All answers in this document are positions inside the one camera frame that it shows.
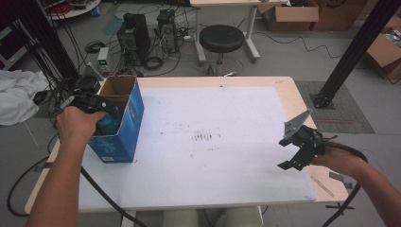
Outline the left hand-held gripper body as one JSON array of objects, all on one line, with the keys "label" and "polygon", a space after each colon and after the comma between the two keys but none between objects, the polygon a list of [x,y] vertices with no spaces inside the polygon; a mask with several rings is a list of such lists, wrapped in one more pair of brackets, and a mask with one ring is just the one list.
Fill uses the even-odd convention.
[{"label": "left hand-held gripper body", "polygon": [[87,63],[83,75],[75,83],[72,95],[63,101],[59,109],[64,110],[68,106],[75,106],[85,113],[101,111],[101,98],[97,92],[103,79],[93,65],[90,62]]}]

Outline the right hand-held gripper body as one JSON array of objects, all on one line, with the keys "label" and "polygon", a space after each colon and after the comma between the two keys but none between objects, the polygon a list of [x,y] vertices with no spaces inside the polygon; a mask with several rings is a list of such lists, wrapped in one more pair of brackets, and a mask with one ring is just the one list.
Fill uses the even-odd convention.
[{"label": "right hand-held gripper body", "polygon": [[322,134],[316,129],[305,125],[305,121],[309,118],[311,113],[312,110],[307,109],[303,113],[285,122],[283,139],[296,141],[292,144],[296,147],[313,149],[315,155],[324,154]]}]

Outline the blue cardboard box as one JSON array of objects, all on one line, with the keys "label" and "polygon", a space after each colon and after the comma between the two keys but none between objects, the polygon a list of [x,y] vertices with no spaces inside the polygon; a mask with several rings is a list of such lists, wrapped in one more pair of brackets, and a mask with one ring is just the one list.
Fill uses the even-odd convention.
[{"label": "blue cardboard box", "polygon": [[96,125],[88,145],[103,163],[131,163],[145,109],[138,80],[135,76],[109,76],[99,94],[118,106],[122,121],[116,135],[101,135]]}]

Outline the person's left hand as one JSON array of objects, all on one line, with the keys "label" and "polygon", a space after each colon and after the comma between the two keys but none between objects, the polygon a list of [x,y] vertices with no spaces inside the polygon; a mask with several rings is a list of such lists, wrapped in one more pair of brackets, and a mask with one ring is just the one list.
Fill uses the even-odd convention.
[{"label": "person's left hand", "polygon": [[96,130],[96,123],[104,115],[104,112],[85,113],[74,106],[65,108],[57,116],[57,128],[61,142],[86,145]]}]

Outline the person's right hand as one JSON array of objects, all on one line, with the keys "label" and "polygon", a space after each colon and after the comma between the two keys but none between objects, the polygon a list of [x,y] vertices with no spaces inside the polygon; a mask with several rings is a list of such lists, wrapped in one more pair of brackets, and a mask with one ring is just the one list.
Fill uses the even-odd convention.
[{"label": "person's right hand", "polygon": [[314,166],[325,166],[340,174],[355,177],[366,163],[347,151],[330,149],[325,154],[317,155],[310,162]]}]

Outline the white power supply unit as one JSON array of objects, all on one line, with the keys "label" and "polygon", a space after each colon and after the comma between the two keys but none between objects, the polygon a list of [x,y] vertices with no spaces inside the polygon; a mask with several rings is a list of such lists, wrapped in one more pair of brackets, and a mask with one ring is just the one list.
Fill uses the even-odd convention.
[{"label": "white power supply unit", "polygon": [[103,74],[108,74],[110,72],[110,65],[109,65],[109,48],[108,47],[101,47],[99,49],[97,55],[97,63],[99,69]]}]

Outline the thin wooden stick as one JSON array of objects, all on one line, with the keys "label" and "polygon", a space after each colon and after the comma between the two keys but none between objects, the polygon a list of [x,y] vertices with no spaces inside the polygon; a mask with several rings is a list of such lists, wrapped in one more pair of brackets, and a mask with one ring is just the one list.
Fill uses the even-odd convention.
[{"label": "thin wooden stick", "polygon": [[328,198],[334,197],[334,193],[330,189],[328,189],[322,182],[320,182],[314,176],[311,176],[310,179],[314,184],[315,192],[320,200],[327,200]]}]

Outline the grey tape strip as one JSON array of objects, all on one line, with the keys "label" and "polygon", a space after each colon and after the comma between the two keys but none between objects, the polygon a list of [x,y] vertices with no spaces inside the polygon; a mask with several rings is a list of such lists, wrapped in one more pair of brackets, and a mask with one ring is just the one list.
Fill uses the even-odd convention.
[{"label": "grey tape strip", "polygon": [[342,176],[342,175],[340,175],[338,173],[330,171],[329,172],[329,177],[334,179],[334,180],[337,180],[337,181],[343,183],[344,187],[347,188],[347,189],[354,189],[354,185],[352,183],[346,182],[344,176]]}]

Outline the grey floor mat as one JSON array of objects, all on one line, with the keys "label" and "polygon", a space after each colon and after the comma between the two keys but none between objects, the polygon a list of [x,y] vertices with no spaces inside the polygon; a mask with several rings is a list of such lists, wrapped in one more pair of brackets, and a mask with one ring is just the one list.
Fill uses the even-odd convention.
[{"label": "grey floor mat", "polygon": [[375,133],[371,124],[355,102],[345,85],[342,85],[329,106],[324,109],[314,107],[312,97],[324,85],[324,81],[295,82],[311,117],[320,132]]}]

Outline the large black computer tower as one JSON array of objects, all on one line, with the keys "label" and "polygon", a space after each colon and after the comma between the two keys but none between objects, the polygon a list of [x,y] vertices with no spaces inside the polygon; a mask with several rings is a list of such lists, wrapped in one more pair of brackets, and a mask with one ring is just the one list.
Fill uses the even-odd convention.
[{"label": "large black computer tower", "polygon": [[121,51],[136,65],[142,66],[149,55],[150,37],[144,14],[125,13],[123,24],[117,31]]}]

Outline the white cloth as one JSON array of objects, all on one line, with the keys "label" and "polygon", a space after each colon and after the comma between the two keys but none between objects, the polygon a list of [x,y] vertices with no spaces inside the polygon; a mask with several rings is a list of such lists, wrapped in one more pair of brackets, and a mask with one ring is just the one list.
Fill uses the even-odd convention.
[{"label": "white cloth", "polygon": [[39,111],[34,96],[49,86],[44,73],[0,70],[0,126],[22,123]]}]

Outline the round white table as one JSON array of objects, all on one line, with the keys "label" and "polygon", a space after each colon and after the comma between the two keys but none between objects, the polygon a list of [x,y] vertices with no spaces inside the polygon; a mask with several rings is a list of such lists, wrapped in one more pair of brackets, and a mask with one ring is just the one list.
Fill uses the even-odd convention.
[{"label": "round white table", "polygon": [[98,5],[101,0],[55,0],[44,7],[51,20],[61,20],[91,12],[94,16],[100,14]]}]

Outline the slim black computer tower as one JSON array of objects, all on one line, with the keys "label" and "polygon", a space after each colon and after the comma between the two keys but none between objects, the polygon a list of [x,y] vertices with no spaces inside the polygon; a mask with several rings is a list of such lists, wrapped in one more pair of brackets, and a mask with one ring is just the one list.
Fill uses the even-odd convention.
[{"label": "slim black computer tower", "polygon": [[175,10],[161,9],[157,17],[161,46],[165,53],[178,51],[178,37],[175,24]]}]

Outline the black metal stand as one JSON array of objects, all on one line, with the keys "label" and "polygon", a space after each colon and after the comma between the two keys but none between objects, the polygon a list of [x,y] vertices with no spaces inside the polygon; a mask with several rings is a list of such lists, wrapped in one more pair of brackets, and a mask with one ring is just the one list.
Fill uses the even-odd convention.
[{"label": "black metal stand", "polygon": [[378,0],[322,89],[311,97],[316,109],[328,109],[342,84],[366,53],[380,31],[401,7],[401,0]]}]

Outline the cardboard box with contents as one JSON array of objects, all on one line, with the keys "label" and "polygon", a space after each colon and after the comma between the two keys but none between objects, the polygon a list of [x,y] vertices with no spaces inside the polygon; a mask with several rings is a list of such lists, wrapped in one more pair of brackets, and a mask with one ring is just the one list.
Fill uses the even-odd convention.
[{"label": "cardboard box with contents", "polygon": [[384,79],[401,79],[401,17],[393,16],[367,50],[369,61]]}]

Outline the open brown cardboard box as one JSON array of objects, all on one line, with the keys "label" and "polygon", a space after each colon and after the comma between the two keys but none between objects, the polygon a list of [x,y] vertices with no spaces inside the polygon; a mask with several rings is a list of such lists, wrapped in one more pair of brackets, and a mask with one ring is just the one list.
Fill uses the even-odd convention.
[{"label": "open brown cardboard box", "polygon": [[306,31],[319,21],[319,7],[313,0],[284,0],[275,6],[259,5],[257,10],[268,31]]}]

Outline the black round stool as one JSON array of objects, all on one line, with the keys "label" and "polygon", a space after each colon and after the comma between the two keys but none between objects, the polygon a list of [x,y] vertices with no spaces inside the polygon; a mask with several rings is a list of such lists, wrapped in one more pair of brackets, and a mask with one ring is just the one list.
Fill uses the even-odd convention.
[{"label": "black round stool", "polygon": [[206,26],[200,32],[200,45],[218,55],[216,67],[208,66],[208,73],[221,75],[222,59],[226,53],[237,51],[245,41],[243,32],[235,26],[213,25]]}]

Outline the closed brown cardboard box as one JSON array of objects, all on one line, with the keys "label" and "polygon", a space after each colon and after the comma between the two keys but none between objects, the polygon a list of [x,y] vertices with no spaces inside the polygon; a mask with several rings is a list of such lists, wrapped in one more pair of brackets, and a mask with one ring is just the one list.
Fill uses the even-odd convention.
[{"label": "closed brown cardboard box", "polygon": [[365,8],[368,0],[313,0],[319,7],[319,21],[312,31],[348,30]]}]

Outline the white-legged desk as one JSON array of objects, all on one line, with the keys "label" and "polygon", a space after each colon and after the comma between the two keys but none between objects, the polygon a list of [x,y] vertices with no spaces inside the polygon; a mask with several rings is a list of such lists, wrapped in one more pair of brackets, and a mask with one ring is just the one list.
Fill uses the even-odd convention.
[{"label": "white-legged desk", "polygon": [[269,7],[280,6],[285,4],[287,0],[189,0],[190,5],[195,8],[196,20],[195,20],[195,40],[194,44],[197,51],[199,63],[205,63],[206,58],[204,55],[203,47],[200,44],[200,33],[201,33],[201,19],[200,12],[203,7],[214,7],[214,6],[248,6],[250,8],[249,19],[247,30],[243,33],[245,37],[245,45],[248,47],[251,54],[251,61],[256,62],[260,59],[260,55],[253,43],[252,33],[254,20],[259,5],[267,5]]}]

